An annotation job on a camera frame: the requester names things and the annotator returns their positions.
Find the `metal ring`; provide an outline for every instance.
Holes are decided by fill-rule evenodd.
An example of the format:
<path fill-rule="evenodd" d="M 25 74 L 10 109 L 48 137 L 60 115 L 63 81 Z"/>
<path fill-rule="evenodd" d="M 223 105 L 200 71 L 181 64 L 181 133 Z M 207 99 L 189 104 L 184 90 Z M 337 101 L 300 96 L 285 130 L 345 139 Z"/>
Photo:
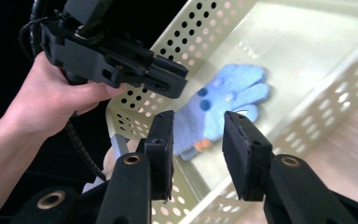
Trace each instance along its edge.
<path fill-rule="evenodd" d="M 126 157 L 124 159 L 124 163 L 128 164 L 128 165 L 134 165 L 141 162 L 141 157 L 140 156 L 136 156 L 136 155 L 132 155 L 129 157 Z"/>
<path fill-rule="evenodd" d="M 300 165 L 300 162 L 293 157 L 282 157 L 281 161 L 283 162 L 283 164 L 288 165 L 288 166 L 299 166 Z"/>
<path fill-rule="evenodd" d="M 47 210 L 59 205 L 65 199 L 65 191 L 56 190 L 50 194 L 45 195 L 37 202 L 39 209 Z"/>

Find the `cable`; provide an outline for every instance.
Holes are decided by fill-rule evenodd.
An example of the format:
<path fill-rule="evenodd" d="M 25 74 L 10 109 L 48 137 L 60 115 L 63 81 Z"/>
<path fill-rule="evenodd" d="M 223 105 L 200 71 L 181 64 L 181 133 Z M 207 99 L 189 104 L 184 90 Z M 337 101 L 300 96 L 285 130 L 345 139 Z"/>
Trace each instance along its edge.
<path fill-rule="evenodd" d="M 95 164 L 95 162 L 90 157 L 87 150 L 84 148 L 83 143 L 80 141 L 79 136 L 77 135 L 77 132 L 75 130 L 74 125 L 72 124 L 71 120 L 68 120 L 68 122 L 65 125 L 66 132 L 68 133 L 72 143 L 74 144 L 76 151 L 80 154 L 81 159 L 88 165 L 88 167 L 91 169 L 91 171 L 101 178 L 101 180 L 106 181 L 105 174 L 98 168 L 98 166 Z"/>
<path fill-rule="evenodd" d="M 45 17 L 45 18 L 41 18 L 41 19 L 38 19 L 38 20 L 35 20 L 35 21 L 29 21 L 28 23 L 26 23 L 25 25 L 23 25 L 20 28 L 19 36 L 18 36 L 18 39 L 19 39 L 19 42 L 20 42 L 20 47 L 21 47 L 22 52 L 25 54 L 25 57 L 27 57 L 27 59 L 30 62 L 34 61 L 34 57 L 31 56 L 31 54 L 28 52 L 28 50 L 26 49 L 26 47 L 24 45 L 23 38 L 24 38 L 25 32 L 27 32 L 30 29 L 30 27 L 32 25 L 34 25 L 35 23 L 39 23 L 39 22 L 42 22 L 42 21 L 48 21 L 48 20 L 57 20 L 57 19 L 58 19 L 57 17 L 54 17 L 54 18 Z"/>

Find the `glove finger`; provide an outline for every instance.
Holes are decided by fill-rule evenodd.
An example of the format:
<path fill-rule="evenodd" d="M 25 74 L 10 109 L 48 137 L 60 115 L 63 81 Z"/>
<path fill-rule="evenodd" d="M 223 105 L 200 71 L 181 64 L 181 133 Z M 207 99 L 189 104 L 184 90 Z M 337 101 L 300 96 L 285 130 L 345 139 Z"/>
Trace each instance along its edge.
<path fill-rule="evenodd" d="M 229 92 L 225 97 L 226 101 L 232 101 L 231 108 L 258 104 L 269 98 L 269 85 L 266 83 L 258 83 L 241 92 Z"/>
<path fill-rule="evenodd" d="M 250 64 L 240 64 L 233 70 L 222 69 L 211 81 L 208 87 L 214 91 L 242 91 L 255 83 L 264 80 L 266 74 L 262 67 L 252 66 Z"/>

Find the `white surface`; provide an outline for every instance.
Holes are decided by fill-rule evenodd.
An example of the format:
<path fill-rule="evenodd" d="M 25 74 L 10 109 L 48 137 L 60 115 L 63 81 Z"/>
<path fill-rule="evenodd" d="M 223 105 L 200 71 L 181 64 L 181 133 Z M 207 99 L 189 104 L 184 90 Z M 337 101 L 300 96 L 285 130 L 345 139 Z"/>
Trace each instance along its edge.
<path fill-rule="evenodd" d="M 339 8 L 332 13 L 259 2 L 192 81 L 227 63 L 263 66 L 271 96 L 259 106 L 256 126 L 268 136 L 358 46 L 358 6 L 351 7 L 340 14 Z M 220 148 L 216 144 L 192 161 L 211 189 L 228 175 Z"/>

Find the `blue glove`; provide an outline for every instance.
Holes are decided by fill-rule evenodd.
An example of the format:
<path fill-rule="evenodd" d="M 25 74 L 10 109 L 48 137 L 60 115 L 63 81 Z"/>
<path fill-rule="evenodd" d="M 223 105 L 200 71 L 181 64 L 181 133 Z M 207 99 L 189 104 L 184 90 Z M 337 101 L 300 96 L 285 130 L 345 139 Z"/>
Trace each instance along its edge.
<path fill-rule="evenodd" d="M 258 116 L 255 104 L 269 97 L 269 85 L 264 78 L 264 70 L 259 66 L 224 66 L 175 113 L 173 154 L 188 161 L 222 138 L 226 111 L 242 113 L 255 121 Z"/>

